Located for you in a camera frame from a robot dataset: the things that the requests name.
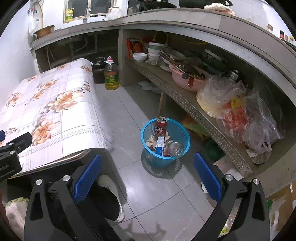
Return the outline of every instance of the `white shoe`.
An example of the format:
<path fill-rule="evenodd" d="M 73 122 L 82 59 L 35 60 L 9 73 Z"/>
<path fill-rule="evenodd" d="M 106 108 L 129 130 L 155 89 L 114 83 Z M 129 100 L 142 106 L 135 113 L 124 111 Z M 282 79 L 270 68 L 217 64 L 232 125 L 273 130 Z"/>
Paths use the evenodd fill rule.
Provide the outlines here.
<path fill-rule="evenodd" d="M 124 212 L 123 212 L 120 200 L 119 200 L 118 189 L 117 189 L 116 184 L 107 175 L 100 176 L 98 179 L 98 184 L 101 187 L 109 189 L 117 197 L 117 200 L 119 203 L 119 216 L 115 221 L 113 221 L 113 220 L 112 221 L 113 222 L 121 222 L 122 220 L 124 220 Z"/>

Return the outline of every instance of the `pink pot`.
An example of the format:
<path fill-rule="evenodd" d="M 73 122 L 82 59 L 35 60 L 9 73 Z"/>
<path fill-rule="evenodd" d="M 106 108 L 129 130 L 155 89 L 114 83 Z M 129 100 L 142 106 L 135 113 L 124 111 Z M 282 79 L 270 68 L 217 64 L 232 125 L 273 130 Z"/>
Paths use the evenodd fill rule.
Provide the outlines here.
<path fill-rule="evenodd" d="M 193 92 L 198 92 L 198 90 L 202 89 L 205 86 L 206 80 L 200 80 L 200 79 L 196 79 L 194 78 L 193 80 L 193 86 L 190 88 L 188 86 L 188 79 L 183 79 L 182 78 L 182 73 L 178 70 L 176 70 L 172 65 L 170 65 L 170 69 L 172 70 L 172 77 L 174 82 L 179 85 L 180 87 L 182 87 L 183 89 L 189 90 L 189 91 L 193 91 Z M 207 73 L 206 71 L 195 67 L 195 69 L 200 73 L 200 74 L 204 74 L 205 77 L 207 78 L 209 73 Z"/>

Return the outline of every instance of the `dish soap bottle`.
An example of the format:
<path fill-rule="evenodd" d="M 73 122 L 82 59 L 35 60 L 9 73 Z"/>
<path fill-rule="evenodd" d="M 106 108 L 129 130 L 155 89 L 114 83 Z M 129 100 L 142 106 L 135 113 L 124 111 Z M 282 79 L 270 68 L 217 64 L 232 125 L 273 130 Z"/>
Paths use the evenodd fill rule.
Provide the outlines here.
<path fill-rule="evenodd" d="M 67 9 L 66 11 L 66 14 L 65 14 L 65 23 L 69 23 L 69 22 L 72 22 L 74 19 L 73 19 L 73 9 L 74 8 L 71 8 L 71 9 Z"/>
<path fill-rule="evenodd" d="M 119 87 L 118 83 L 118 67 L 113 62 L 111 56 L 105 61 L 107 65 L 105 66 L 105 88 L 107 90 L 116 90 Z"/>

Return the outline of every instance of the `floral tablecloth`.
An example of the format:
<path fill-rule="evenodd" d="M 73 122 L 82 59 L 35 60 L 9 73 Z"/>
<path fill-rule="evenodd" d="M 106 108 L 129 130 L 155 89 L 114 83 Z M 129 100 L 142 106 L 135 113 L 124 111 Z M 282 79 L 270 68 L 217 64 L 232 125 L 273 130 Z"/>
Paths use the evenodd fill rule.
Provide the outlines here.
<path fill-rule="evenodd" d="M 32 134 L 32 145 L 19 154 L 22 171 L 78 151 L 112 146 L 86 59 L 23 80 L 0 112 L 0 130 L 6 133 L 0 145 Z"/>

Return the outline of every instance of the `red soda can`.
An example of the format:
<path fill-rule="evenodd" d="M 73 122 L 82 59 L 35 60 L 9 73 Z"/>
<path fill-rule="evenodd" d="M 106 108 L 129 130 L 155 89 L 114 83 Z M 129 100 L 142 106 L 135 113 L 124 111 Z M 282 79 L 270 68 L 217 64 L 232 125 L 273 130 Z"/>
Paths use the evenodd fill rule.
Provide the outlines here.
<path fill-rule="evenodd" d="M 158 137 L 165 136 L 167 125 L 168 125 L 167 118 L 163 116 L 157 117 L 155 122 L 155 127 L 154 127 L 154 134 Z"/>

